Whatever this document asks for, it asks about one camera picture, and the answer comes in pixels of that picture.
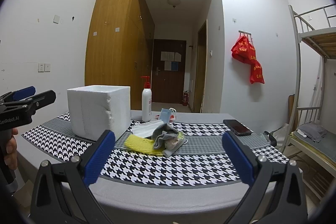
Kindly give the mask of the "person's left hand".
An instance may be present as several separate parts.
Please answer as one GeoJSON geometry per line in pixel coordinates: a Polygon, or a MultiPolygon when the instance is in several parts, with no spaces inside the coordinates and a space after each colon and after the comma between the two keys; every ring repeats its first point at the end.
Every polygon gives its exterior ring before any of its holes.
{"type": "Polygon", "coordinates": [[[6,144],[7,155],[4,157],[5,164],[11,169],[16,170],[18,167],[17,159],[17,141],[15,135],[18,135],[18,129],[13,128],[11,132],[11,139],[6,144]]]}

